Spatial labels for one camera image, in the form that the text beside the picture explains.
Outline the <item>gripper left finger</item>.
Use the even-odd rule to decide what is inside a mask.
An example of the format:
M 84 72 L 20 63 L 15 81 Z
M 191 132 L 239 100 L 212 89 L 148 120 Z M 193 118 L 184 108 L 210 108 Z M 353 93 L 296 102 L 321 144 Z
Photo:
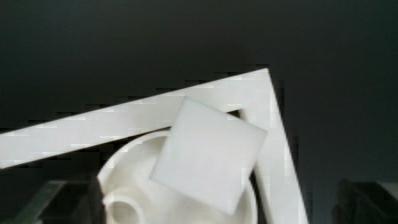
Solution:
M 106 206 L 100 182 L 51 181 L 11 224 L 106 224 Z

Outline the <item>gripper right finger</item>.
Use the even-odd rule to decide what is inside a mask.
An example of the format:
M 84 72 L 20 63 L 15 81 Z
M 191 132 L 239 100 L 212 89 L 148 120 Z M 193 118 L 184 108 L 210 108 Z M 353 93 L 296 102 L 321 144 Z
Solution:
M 340 181 L 333 224 L 398 224 L 398 182 Z

